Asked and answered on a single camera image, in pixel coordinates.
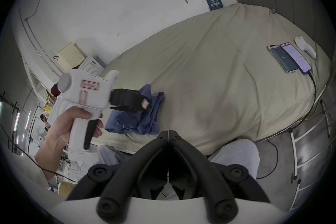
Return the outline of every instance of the white fan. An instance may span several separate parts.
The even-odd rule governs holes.
[[[44,140],[45,140],[46,136],[47,136],[47,133],[46,133],[46,131],[44,130],[43,127],[36,126],[36,127],[33,128],[32,138],[33,138],[33,141],[38,146],[42,146],[42,144],[44,143]]]

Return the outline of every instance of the white controller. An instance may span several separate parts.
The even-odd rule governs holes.
[[[311,45],[309,45],[302,36],[295,38],[295,43],[299,47],[300,50],[303,50],[309,54],[310,57],[313,59],[316,59],[316,52],[312,48]]]

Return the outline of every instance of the smartphone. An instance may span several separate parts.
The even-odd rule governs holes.
[[[286,73],[297,71],[297,65],[292,57],[279,45],[267,46],[269,52],[274,56]]]

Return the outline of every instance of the phone screen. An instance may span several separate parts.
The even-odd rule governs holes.
[[[293,72],[297,70],[297,65],[292,59],[292,57],[281,47],[268,47],[273,55],[278,59],[278,61],[282,64],[284,69],[287,72]]]

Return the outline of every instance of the blue cloth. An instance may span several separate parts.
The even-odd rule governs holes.
[[[118,134],[158,134],[160,132],[160,127],[157,123],[158,111],[166,97],[164,97],[164,92],[151,94],[151,90],[152,86],[149,84],[139,90],[140,94],[152,101],[152,107],[148,111],[130,113],[112,110],[105,129],[110,133]]]

